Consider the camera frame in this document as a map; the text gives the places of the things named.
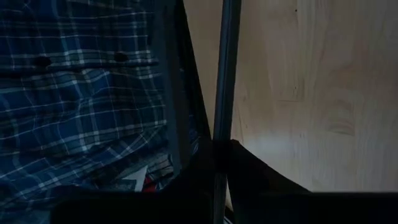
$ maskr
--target wooden floor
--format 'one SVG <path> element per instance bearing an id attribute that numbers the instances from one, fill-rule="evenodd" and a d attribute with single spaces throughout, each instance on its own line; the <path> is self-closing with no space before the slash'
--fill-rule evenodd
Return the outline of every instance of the wooden floor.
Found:
<path id="1" fill-rule="evenodd" d="M 212 123 L 222 0 L 185 7 Z M 397 11 L 396 0 L 243 1 L 233 137 L 309 190 L 397 190 Z"/>

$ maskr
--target plaid shirt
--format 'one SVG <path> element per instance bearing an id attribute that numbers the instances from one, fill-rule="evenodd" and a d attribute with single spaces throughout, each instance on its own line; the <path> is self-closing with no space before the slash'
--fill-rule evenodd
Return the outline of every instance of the plaid shirt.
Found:
<path id="1" fill-rule="evenodd" d="M 0 222 L 127 167 L 172 172 L 150 5 L 0 1 Z"/>

